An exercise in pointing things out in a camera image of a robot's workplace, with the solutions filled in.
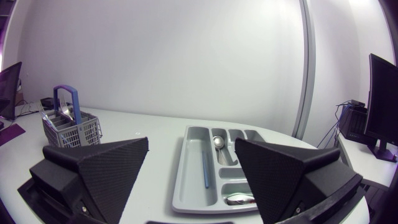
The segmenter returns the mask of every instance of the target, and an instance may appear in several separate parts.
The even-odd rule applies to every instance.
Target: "monitor stand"
[[[397,162],[397,157],[387,149],[387,142],[380,140],[380,146],[368,146],[370,151],[377,159],[389,162]]]

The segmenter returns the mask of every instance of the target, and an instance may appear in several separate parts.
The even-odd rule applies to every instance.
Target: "white table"
[[[187,125],[255,129],[267,141],[276,144],[313,148],[313,146],[277,133],[243,124],[197,119],[166,118],[141,114],[82,108],[99,117],[102,143],[127,139],[149,139],[149,152],[141,167],[120,223],[146,223],[149,220],[170,223],[262,223],[258,211],[222,215],[192,215],[172,210],[172,197],[182,141]],[[43,146],[48,144],[41,117],[32,114],[16,123],[26,133],[0,147],[0,197],[16,223],[40,223],[19,195],[17,189],[29,178],[29,168],[41,161]],[[345,223],[369,223],[364,198],[344,220]]]
[[[367,145],[350,141],[342,134],[338,136],[339,144],[343,149],[348,166],[361,174],[364,179],[389,187],[397,169],[397,162],[388,162],[376,159]],[[397,154],[397,147],[387,144],[387,148]]]

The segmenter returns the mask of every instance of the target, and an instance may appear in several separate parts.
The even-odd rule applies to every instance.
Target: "dishwasher cutlery basket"
[[[72,94],[74,120],[58,110],[58,89],[63,88]],[[96,116],[80,111],[77,90],[68,85],[58,85],[53,89],[54,110],[46,112],[50,125],[42,119],[44,133],[49,143],[58,147],[78,147],[100,144],[102,137],[100,122]]]

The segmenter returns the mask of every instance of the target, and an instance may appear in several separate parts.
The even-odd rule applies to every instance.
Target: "spoon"
[[[255,203],[255,199],[253,194],[245,194],[245,193],[233,193],[226,197],[227,205],[246,205],[249,203]]]
[[[218,163],[220,163],[221,165],[226,165],[224,155],[220,151],[222,148],[224,148],[224,139],[221,136],[214,136],[213,141],[214,141],[214,145],[216,147],[216,151],[218,152]]]

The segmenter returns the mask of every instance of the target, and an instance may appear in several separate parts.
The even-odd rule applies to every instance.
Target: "metal utensil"
[[[50,120],[50,118],[47,116],[47,114],[44,112],[44,108],[42,106],[42,103],[39,101],[37,102],[37,110],[39,111],[40,115],[42,116],[42,119],[49,124],[54,130],[57,130],[57,127],[55,127],[55,125],[53,124],[53,122]],[[73,147],[68,140],[65,139],[65,137],[63,137],[63,135],[61,134],[61,138],[62,140],[64,140],[70,147]]]
[[[221,152],[222,148],[224,148],[224,139],[221,136],[214,136],[213,137],[213,141],[214,141],[214,145],[216,147],[216,151],[218,154],[217,160],[218,163],[220,163],[221,165],[227,165],[226,163],[226,159],[223,155],[223,152]]]
[[[73,120],[72,116],[69,113],[69,108],[68,108],[67,103],[65,102],[63,95],[60,96],[60,106],[61,106],[62,113],[65,116],[67,116],[68,118],[70,118],[71,120]]]
[[[253,194],[245,194],[241,192],[236,192],[230,194],[226,197],[227,205],[246,205],[249,203],[255,203]]]

